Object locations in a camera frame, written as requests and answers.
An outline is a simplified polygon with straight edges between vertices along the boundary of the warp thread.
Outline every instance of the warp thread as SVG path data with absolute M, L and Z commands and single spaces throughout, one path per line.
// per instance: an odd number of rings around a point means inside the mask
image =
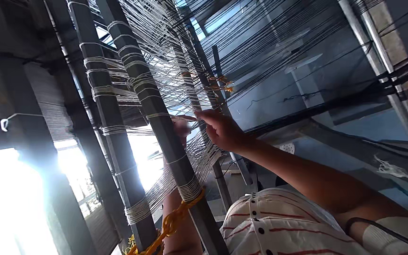
M 177 186 L 177 189 L 179 190 L 178 192 L 182 197 L 182 200 L 185 202 L 190 202 L 199 196 L 201 185 L 196 176 L 193 176 L 193 178 L 187 184 Z

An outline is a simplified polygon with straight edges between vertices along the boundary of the woman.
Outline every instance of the woman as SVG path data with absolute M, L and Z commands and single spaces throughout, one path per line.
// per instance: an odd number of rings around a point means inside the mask
M 408 238 L 408 211 L 392 200 L 349 175 L 245 135 L 230 117 L 213 110 L 195 114 L 207 123 L 207 134 L 218 147 L 262 165 L 304 195 L 270 188 L 236 201 L 220 229 L 230 254 L 408 255 L 407 243 L 361 222 L 375 221 Z M 175 127 L 185 143 L 189 130 Z M 164 216 L 180 202 L 177 191 L 167 197 Z M 189 216 L 164 243 L 164 254 L 203 252 Z

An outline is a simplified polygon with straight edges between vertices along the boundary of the yellow rope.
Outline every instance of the yellow rope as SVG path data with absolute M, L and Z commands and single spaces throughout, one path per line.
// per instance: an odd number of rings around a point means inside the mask
M 191 207 L 193 207 L 199 200 L 201 200 L 201 198 L 204 197 L 204 189 L 201 190 L 201 193 L 199 194 L 198 197 L 196 197 L 193 201 L 191 201 L 190 203 L 186 203 L 185 201 L 182 201 L 182 203 L 180 204 L 180 206 L 175 209 L 173 212 L 171 212 L 170 214 L 168 214 L 164 219 L 163 219 L 163 233 L 161 233 L 158 237 L 157 240 L 154 241 L 154 243 L 152 243 L 149 247 L 147 247 L 146 251 L 143 251 L 141 253 L 138 252 L 138 248 L 136 247 L 135 244 L 135 238 L 130 237 L 129 239 L 129 244 L 131 244 L 131 248 L 129 252 L 126 252 L 126 255 L 136 255 L 136 254 L 143 254 L 143 255 L 152 255 L 152 253 L 154 253 L 158 246 L 161 245 L 161 249 L 159 254 L 163 254 L 163 239 L 165 237 L 169 237 L 171 236 L 173 233 L 176 232 L 179 223 L 187 216 L 188 213 L 188 209 L 190 209 Z

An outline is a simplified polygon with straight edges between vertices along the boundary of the hand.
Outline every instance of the hand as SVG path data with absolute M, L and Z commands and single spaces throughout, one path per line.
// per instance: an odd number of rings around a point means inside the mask
M 195 115 L 207 123 L 207 135 L 212 142 L 225 151 L 238 153 L 249 148 L 254 141 L 240 129 L 231 117 L 219 114 L 214 110 L 195 112 Z
M 185 148 L 187 146 L 187 136 L 191 133 L 191 128 L 188 121 L 196 121 L 196 119 L 191 116 L 178 115 L 171 117 L 171 120 L 174 124 L 174 131 Z

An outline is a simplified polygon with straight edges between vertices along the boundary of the gray post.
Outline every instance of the gray post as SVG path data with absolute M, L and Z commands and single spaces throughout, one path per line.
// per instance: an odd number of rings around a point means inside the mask
M 73 133 L 88 160 L 91 178 L 102 200 L 102 205 L 113 220 L 120 240 L 128 240 L 132 235 L 132 231 L 128 227 L 127 219 L 124 215 L 124 205 L 121 196 L 111 175 L 105 155 L 100 148 L 98 136 L 94 133 L 93 126 L 76 89 L 75 81 L 69 68 L 71 65 L 67 64 L 61 51 L 60 41 L 51 23 L 49 11 L 43 0 L 31 1 L 30 9 L 38 31 L 41 31 L 45 38 L 45 50 L 48 51 L 47 56 L 50 61 L 55 63 L 50 68 L 50 73 L 54 75 L 64 96 L 64 104 L 73 123 Z
M 0 6 L 0 52 L 20 55 L 20 41 L 12 36 Z M 36 170 L 43 182 L 47 220 L 60 254 L 96 255 L 94 243 L 67 177 L 58 166 L 58 154 L 23 59 L 0 56 L 0 115 L 10 119 L 8 138 L 20 159 Z
M 213 51 L 213 59 L 215 60 L 215 68 L 217 70 L 217 76 L 222 77 L 223 71 L 221 69 L 220 56 L 218 55 L 218 46 L 213 45 L 212 51 Z M 224 105 L 223 107 L 227 108 L 227 112 L 229 113 L 229 116 L 231 116 L 231 112 L 229 111 L 229 108 L 227 107 L 227 105 Z M 235 164 L 239 168 L 240 174 L 242 175 L 242 178 L 245 184 L 252 185 L 253 184 L 253 179 L 251 177 L 252 175 L 250 174 L 248 167 L 246 166 L 247 164 L 245 162 L 245 159 L 239 154 L 230 153 L 230 155 L 231 155 L 231 159 L 235 161 Z
M 177 14 L 177 12 L 176 12 L 176 10 L 174 8 L 174 5 L 172 5 L 171 1 L 168 1 L 166 4 L 167 4 L 166 8 L 167 8 L 167 10 L 168 10 L 168 12 L 170 14 L 170 18 L 172 18 L 173 21 L 177 23 L 179 21 L 179 17 L 178 17 L 178 14 Z M 194 65 L 194 67 L 196 69 L 196 72 L 198 72 L 198 76 L 200 78 L 201 83 L 204 86 L 209 87 L 210 84 L 209 84 L 207 78 L 205 77 L 205 75 L 203 75 L 203 73 L 200 70 L 197 69 L 197 68 L 200 68 L 200 65 L 199 65 L 199 63 L 197 61 L 197 56 L 194 53 L 193 48 L 191 47 L 191 43 L 188 40 L 188 37 L 183 34 L 184 31 L 182 31 L 182 33 L 181 33 L 181 30 L 183 30 L 183 27 L 181 25 L 179 25 L 178 30 L 179 30 L 179 33 L 180 33 L 180 37 L 182 38 L 182 41 L 186 45 L 188 54 L 189 54 L 190 59 L 191 59 L 193 65 Z M 172 32 L 173 32 L 173 35 L 177 39 L 179 39 L 179 36 L 177 35 L 177 33 L 174 30 L 172 30 Z M 189 82 L 190 79 L 191 79 L 190 71 L 184 65 L 184 64 L 186 64 L 185 59 L 181 59 L 181 56 L 184 56 L 184 51 L 182 50 L 182 47 L 180 45 L 176 44 L 176 43 L 173 44 L 173 48 L 174 48 L 174 52 L 176 54 L 177 61 L 181 64 L 180 69 L 181 69 L 181 71 L 183 73 L 183 76 L 186 77 L 184 82 L 188 86 L 193 88 L 194 87 L 193 84 Z M 213 101 L 213 100 L 215 100 L 214 94 L 212 94 L 212 91 L 209 91 L 209 90 L 207 92 L 208 92 L 207 95 L 208 95 L 208 97 L 209 97 L 209 99 L 211 101 L 212 107 L 217 108 L 218 105 L 216 105 L 214 103 L 214 101 Z M 196 111 L 201 111 L 202 109 L 201 109 L 200 102 L 198 101 L 198 96 L 196 94 L 190 94 L 189 98 L 190 98 L 190 101 L 191 101 L 191 103 L 193 105 L 193 108 Z M 203 124 L 200 125 L 200 130 L 201 130 L 201 134 L 202 134 L 202 136 L 204 138 L 204 141 L 207 143 L 209 141 L 209 138 L 208 138 L 208 136 L 205 135 L 206 134 L 206 125 L 203 125 Z M 223 201 L 224 209 L 226 211 L 228 211 L 229 208 L 232 205 L 232 200 L 231 200 L 231 195 L 230 195 L 229 190 L 228 190 L 228 185 L 226 184 L 226 181 L 224 179 L 223 171 L 221 170 L 221 166 L 218 163 L 218 161 L 212 166 L 212 169 L 213 169 L 213 173 L 215 175 L 215 179 L 217 181 L 217 187 L 218 187 L 218 191 L 219 191 L 220 196 L 221 196 L 221 200 Z
M 113 23 L 109 32 L 112 38 L 116 38 L 114 43 L 120 50 L 119 55 L 126 66 L 127 73 L 133 79 L 133 88 L 140 99 L 144 112 L 147 116 L 157 113 L 163 114 L 150 118 L 150 125 L 155 132 L 166 161 L 170 162 L 171 172 L 178 187 L 188 187 L 196 180 L 195 172 L 185 154 L 184 147 L 174 132 L 173 122 L 121 5 L 117 0 L 97 0 L 97 4 L 105 21 L 109 24 Z M 190 214 L 208 253 L 228 254 L 228 248 L 218 230 L 207 201 L 201 199 L 190 209 Z
M 101 126 L 102 121 L 100 119 L 97 104 L 94 102 L 92 97 L 91 85 L 89 84 L 88 76 L 86 75 L 86 67 L 83 64 L 83 56 L 79 47 L 77 31 L 73 27 L 73 22 L 70 18 L 70 14 L 68 13 L 67 2 L 45 0 L 44 3 L 47 5 L 49 13 L 54 20 L 58 38 L 60 39 L 60 43 L 62 44 L 63 49 L 67 54 L 67 60 L 69 61 L 68 65 L 74 75 L 84 108 L 86 109 L 89 120 L 91 121 L 91 124 L 94 128 L 94 133 L 100 144 L 103 155 L 105 156 L 106 162 L 111 170 L 111 173 L 114 175 L 114 163 L 111 157 L 108 155 L 108 143 L 103 137 L 102 131 L 98 128 L 99 126 Z M 113 179 L 115 181 L 116 187 L 119 189 L 116 178 L 113 177 Z M 132 235 L 132 231 L 128 226 L 119 226 L 119 228 L 123 239 L 126 239 L 127 236 Z
M 366 25 L 368 26 L 368 32 L 372 36 L 374 40 L 375 48 L 378 50 L 379 54 L 381 55 L 382 62 L 379 60 L 376 52 L 374 50 L 365 49 L 368 47 L 368 43 L 370 42 L 369 37 L 365 34 L 365 31 L 361 27 L 360 22 L 358 21 L 357 17 L 354 14 L 354 10 L 350 6 L 348 0 L 338 0 L 341 9 L 346 15 L 346 18 L 349 22 L 350 27 L 354 31 L 355 37 L 358 39 L 361 45 L 365 45 L 363 50 L 366 53 L 366 57 L 368 58 L 371 67 L 373 68 L 375 74 L 378 76 L 385 71 L 389 73 L 393 72 L 393 66 L 389 62 L 388 55 L 386 55 L 385 48 L 383 47 L 382 41 L 380 40 L 377 30 L 375 30 L 374 24 L 369 16 L 368 12 L 362 14 L 362 18 L 364 19 Z M 396 90 L 400 92 L 402 90 L 401 86 L 396 86 Z M 397 94 L 388 95 L 388 100 L 391 103 L 391 106 L 396 111 L 399 119 L 401 120 L 402 125 L 404 126 L 407 135 L 408 135 L 408 109 L 401 103 Z
M 75 21 L 83 56 L 85 58 L 103 57 L 88 2 L 84 0 L 80 2 L 69 1 L 69 6 L 71 16 Z M 105 63 L 90 62 L 86 67 L 88 71 L 100 70 L 89 73 L 89 81 L 92 87 L 111 85 L 111 78 L 106 70 Z M 96 98 L 96 101 L 104 127 L 123 126 L 119 105 L 115 96 L 99 96 Z M 110 155 L 114 162 L 122 201 L 125 208 L 130 208 L 145 198 L 145 192 L 140 182 L 127 134 L 125 132 L 111 134 L 106 136 L 106 140 L 108 141 Z M 136 245 L 140 251 L 150 246 L 157 237 L 157 231 L 150 213 L 144 219 L 132 224 L 131 227 Z

